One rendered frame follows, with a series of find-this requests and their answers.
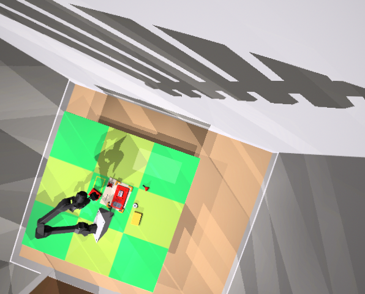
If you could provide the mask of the yellow flat bar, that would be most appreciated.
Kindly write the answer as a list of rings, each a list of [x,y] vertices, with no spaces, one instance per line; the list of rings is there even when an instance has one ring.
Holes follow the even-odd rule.
[[[139,226],[141,220],[142,213],[138,211],[134,211],[134,215],[132,217],[132,221],[130,224]]]

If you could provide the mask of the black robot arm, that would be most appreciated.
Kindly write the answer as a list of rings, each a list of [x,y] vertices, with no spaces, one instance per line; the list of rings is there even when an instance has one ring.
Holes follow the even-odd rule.
[[[63,198],[54,209],[52,209],[48,214],[42,216],[42,218],[38,219],[35,232],[36,239],[46,238],[53,234],[57,235],[72,232],[83,235],[84,237],[88,234],[96,234],[98,226],[96,224],[88,225],[85,222],[78,222],[76,225],[59,227],[45,225],[48,221],[56,217],[61,212],[69,210],[73,213],[76,209],[81,208],[86,197],[88,197],[87,195],[88,194],[85,191],[80,191],[77,192],[76,196]]]

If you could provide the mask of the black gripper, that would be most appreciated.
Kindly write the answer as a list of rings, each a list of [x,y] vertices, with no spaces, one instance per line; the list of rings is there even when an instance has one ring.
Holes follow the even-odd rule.
[[[83,206],[81,208],[78,209],[82,209],[84,208],[87,204],[90,204],[90,201],[96,201],[97,199],[99,199],[99,194],[97,194],[96,192],[93,192],[89,195],[90,197],[86,197],[85,201],[83,202]]]

